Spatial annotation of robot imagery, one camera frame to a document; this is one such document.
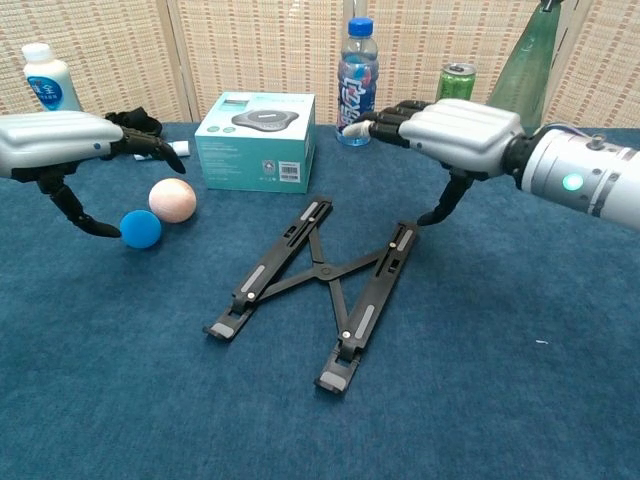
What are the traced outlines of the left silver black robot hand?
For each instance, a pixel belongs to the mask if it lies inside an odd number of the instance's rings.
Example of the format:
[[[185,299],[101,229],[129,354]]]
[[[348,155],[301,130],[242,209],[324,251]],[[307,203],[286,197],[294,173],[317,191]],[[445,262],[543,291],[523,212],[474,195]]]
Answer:
[[[179,174],[186,172],[165,140],[92,113],[57,110],[1,117],[1,176],[35,182],[71,223],[89,235],[118,238],[121,232],[87,214],[64,178],[82,162],[120,154],[149,155]]]

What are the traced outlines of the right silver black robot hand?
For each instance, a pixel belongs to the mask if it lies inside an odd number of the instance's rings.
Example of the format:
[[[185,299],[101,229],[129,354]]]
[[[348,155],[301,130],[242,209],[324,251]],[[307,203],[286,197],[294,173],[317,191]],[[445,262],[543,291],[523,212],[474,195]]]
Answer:
[[[429,226],[448,217],[474,181],[504,174],[503,154],[513,139],[524,135],[524,129],[514,112],[445,98],[404,100],[363,113],[342,133],[411,148],[449,171],[450,180],[438,204],[417,220],[418,225]]]

